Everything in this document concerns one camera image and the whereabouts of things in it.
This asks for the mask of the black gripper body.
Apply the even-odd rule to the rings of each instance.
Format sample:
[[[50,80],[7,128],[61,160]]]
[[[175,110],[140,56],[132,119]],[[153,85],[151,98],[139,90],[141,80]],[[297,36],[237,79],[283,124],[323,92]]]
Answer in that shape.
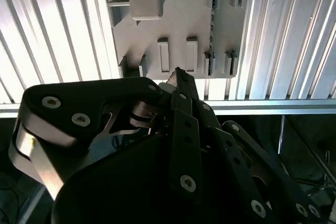
[[[169,177],[171,145],[146,137],[72,176],[55,200],[52,223],[249,223],[225,170],[201,151],[202,196],[193,201]]]

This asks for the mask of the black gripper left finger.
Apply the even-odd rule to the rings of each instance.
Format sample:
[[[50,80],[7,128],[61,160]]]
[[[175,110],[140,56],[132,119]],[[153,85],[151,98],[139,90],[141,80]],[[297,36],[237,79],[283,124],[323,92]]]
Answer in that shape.
[[[166,83],[146,77],[41,84],[22,97],[9,150],[14,166],[56,199],[88,166],[97,138],[147,128],[168,144],[168,176],[193,193],[202,182],[195,80],[176,68]]]

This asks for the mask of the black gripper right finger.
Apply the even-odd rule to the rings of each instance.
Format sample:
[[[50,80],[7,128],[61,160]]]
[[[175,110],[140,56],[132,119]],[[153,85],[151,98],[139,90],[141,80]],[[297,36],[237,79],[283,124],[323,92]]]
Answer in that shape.
[[[223,200],[232,202],[238,223],[327,223],[325,215],[297,183],[235,122],[220,125],[212,108],[199,100],[194,78],[181,70],[181,91],[191,100],[215,164],[223,165],[229,185]]]

